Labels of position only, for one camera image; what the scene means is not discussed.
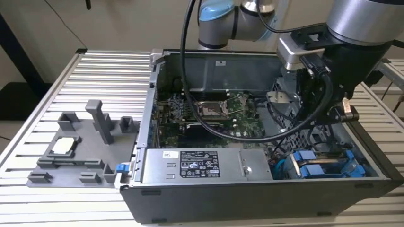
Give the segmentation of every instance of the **open computer chassis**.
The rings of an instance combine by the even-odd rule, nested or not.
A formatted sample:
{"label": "open computer chassis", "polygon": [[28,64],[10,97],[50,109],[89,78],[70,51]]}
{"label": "open computer chassis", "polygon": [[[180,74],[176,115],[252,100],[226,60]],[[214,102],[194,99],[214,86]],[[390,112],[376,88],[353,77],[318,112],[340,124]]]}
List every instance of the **open computer chassis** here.
{"label": "open computer chassis", "polygon": [[[402,184],[358,122],[309,127],[278,146],[209,134],[185,103],[178,52],[160,54],[121,178],[137,222],[334,216]],[[189,51],[185,62],[193,103],[217,131],[262,137],[292,127],[296,75],[274,54]]]}

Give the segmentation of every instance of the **black wire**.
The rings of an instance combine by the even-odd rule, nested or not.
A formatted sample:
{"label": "black wire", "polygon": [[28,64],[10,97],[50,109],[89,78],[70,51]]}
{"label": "black wire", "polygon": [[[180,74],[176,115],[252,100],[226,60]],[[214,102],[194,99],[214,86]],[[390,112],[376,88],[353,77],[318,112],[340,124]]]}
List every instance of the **black wire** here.
{"label": "black wire", "polygon": [[9,140],[9,141],[12,140],[12,139],[9,139],[9,138],[6,138],[6,137],[4,137],[4,136],[0,136],[0,138],[1,138],[1,139],[5,139],[5,140]]}
{"label": "black wire", "polygon": [[404,48],[404,42],[402,41],[400,41],[400,40],[393,40],[392,41],[392,45],[393,46],[396,46],[396,47],[398,47],[398,48]]}
{"label": "black wire", "polygon": [[197,4],[197,18],[196,18],[196,21],[197,21],[197,26],[200,25],[200,10],[201,10],[201,4],[202,4],[202,0],[200,0],[200,3]]}
{"label": "black wire", "polygon": [[280,112],[280,110],[274,107],[272,102],[268,102],[268,105],[270,106],[270,109],[273,110],[273,112],[276,112],[277,115],[280,115],[282,118],[289,120],[292,123],[296,121],[292,117],[289,117],[282,112]]}
{"label": "black wire", "polygon": [[182,81],[182,87],[184,87],[184,95],[186,98],[188,105],[190,107],[190,111],[193,114],[193,117],[196,118],[197,122],[201,124],[201,126],[206,129],[209,133],[212,133],[214,136],[221,137],[224,139],[230,139],[234,141],[240,141],[244,143],[265,143],[265,142],[272,142],[281,140],[284,137],[293,135],[296,132],[298,132],[316,118],[317,116],[322,113],[324,109],[328,107],[328,103],[332,99],[333,96],[333,84],[329,78],[329,75],[325,71],[320,71],[317,76],[320,79],[324,81],[325,84],[325,94],[321,99],[320,104],[317,105],[314,111],[310,113],[310,115],[304,119],[304,121],[296,125],[292,129],[289,129],[285,132],[281,132],[276,135],[262,137],[262,138],[249,138],[249,137],[236,137],[230,136],[228,134],[224,134],[218,132],[216,129],[213,129],[209,124],[204,121],[202,117],[197,113],[194,109],[194,105],[192,102],[190,98],[190,92],[189,92],[189,87],[186,83],[186,71],[185,71],[185,46],[186,46],[186,36],[188,36],[188,27],[189,27],[189,21],[190,21],[190,15],[192,15],[192,9],[194,6],[196,0],[189,0],[189,5],[186,9],[186,14],[185,14],[185,20],[184,20],[184,26],[182,26],[182,34],[181,34],[181,44],[180,44],[180,72],[181,72],[181,81]]}
{"label": "black wire", "polygon": [[310,135],[312,135],[312,133],[313,133],[313,130],[314,130],[314,127],[312,127],[312,128],[309,129],[308,141],[309,141],[309,145],[310,145],[310,147],[313,148],[313,150],[317,151],[317,149],[314,148],[313,142],[312,142],[310,139],[309,139],[309,137],[310,137]]}
{"label": "black wire", "polygon": [[266,22],[264,21],[264,17],[261,15],[261,0],[257,0],[257,14],[258,14],[258,18],[260,18],[260,21],[262,23],[262,25],[265,26],[265,28],[272,31],[273,33],[289,33],[289,32],[293,32],[296,30],[300,30],[300,29],[304,29],[304,28],[308,28],[308,27],[314,27],[314,26],[320,26],[320,25],[324,25],[325,23],[317,23],[317,24],[313,24],[313,25],[306,25],[306,26],[301,26],[301,27],[296,27],[296,28],[290,28],[290,29],[285,29],[285,30],[276,30],[274,28],[272,28]]}
{"label": "black wire", "polygon": [[385,91],[384,91],[384,94],[382,94],[382,96],[381,96],[381,100],[384,99],[384,97],[385,97],[385,95],[386,95],[386,92],[388,92],[389,89],[390,89],[390,86],[392,86],[392,82],[390,82],[389,86],[386,87],[386,89],[385,89]]}
{"label": "black wire", "polygon": [[280,146],[281,146],[284,140],[285,140],[285,137],[278,141],[276,147],[273,148],[273,152],[280,148]]}
{"label": "black wire", "polygon": [[392,112],[393,112],[393,113],[397,111],[397,109],[398,109],[400,105],[401,105],[401,101],[400,101],[400,102],[397,102],[396,107],[394,107],[394,108],[393,108],[393,110],[392,110]]}
{"label": "black wire", "polygon": [[48,6],[50,7],[50,9],[53,10],[56,16],[58,17],[58,19],[61,20],[62,22],[62,25],[65,26],[65,28],[70,31],[70,33],[73,34],[73,36],[77,38],[77,40],[81,42],[84,48],[86,49],[86,46],[85,44],[82,43],[81,39],[78,38],[78,36],[76,35],[76,33],[70,30],[70,28],[68,27],[68,25],[65,24],[64,20],[61,19],[58,13],[56,12],[56,10],[53,9],[52,5],[49,4],[49,2],[46,0],[44,0],[44,2],[48,4]]}
{"label": "black wire", "polygon": [[318,144],[322,144],[322,143],[328,143],[328,142],[325,142],[325,141],[316,142],[316,143],[310,144],[309,146],[306,146],[305,149],[313,148],[314,146],[317,146]]}

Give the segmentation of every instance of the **white component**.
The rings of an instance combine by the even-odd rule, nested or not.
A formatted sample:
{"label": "white component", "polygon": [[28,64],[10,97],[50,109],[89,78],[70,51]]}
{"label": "white component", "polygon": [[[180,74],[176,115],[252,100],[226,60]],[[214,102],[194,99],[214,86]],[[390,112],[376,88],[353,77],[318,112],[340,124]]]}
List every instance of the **white component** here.
{"label": "white component", "polygon": [[216,61],[216,66],[225,66],[225,61]]}
{"label": "white component", "polygon": [[162,158],[178,158],[177,151],[162,151]]}
{"label": "white component", "polygon": [[62,137],[57,139],[52,151],[54,154],[65,154],[69,152],[72,146],[74,143],[74,138],[73,137]]}

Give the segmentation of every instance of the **warning label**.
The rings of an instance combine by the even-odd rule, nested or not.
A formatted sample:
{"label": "warning label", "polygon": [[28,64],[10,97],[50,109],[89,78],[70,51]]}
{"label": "warning label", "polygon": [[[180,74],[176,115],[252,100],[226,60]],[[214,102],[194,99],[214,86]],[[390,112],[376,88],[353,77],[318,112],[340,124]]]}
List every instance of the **warning label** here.
{"label": "warning label", "polygon": [[181,151],[181,177],[220,177],[217,151]]}

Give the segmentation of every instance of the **motherboard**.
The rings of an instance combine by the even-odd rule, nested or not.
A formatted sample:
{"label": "motherboard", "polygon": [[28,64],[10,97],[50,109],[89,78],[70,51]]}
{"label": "motherboard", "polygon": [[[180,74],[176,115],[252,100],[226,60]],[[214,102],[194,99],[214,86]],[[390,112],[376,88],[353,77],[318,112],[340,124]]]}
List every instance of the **motherboard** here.
{"label": "motherboard", "polygon": [[[254,100],[249,93],[226,92],[225,95],[201,97],[196,110],[217,131],[237,137],[262,137],[265,130]],[[181,94],[157,102],[160,148],[266,148],[268,144],[244,144],[212,135],[196,121]]]}

